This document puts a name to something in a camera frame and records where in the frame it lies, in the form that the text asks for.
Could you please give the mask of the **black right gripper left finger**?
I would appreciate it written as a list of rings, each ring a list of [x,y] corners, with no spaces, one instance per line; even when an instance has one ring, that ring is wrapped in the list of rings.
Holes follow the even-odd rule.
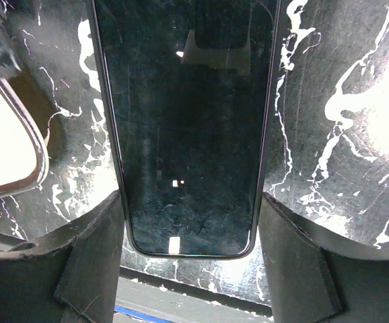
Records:
[[[114,191],[66,225],[0,251],[0,322],[112,322],[124,222]]]

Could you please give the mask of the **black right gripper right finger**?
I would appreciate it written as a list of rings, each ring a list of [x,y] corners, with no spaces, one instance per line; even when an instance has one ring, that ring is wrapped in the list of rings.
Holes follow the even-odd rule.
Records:
[[[275,322],[389,322],[389,252],[262,196],[258,223]]]

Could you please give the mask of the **black smartphone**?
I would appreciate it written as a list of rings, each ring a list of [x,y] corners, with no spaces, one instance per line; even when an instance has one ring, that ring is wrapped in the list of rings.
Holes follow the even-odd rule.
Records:
[[[276,1],[88,1],[131,246],[240,258],[264,173]]]

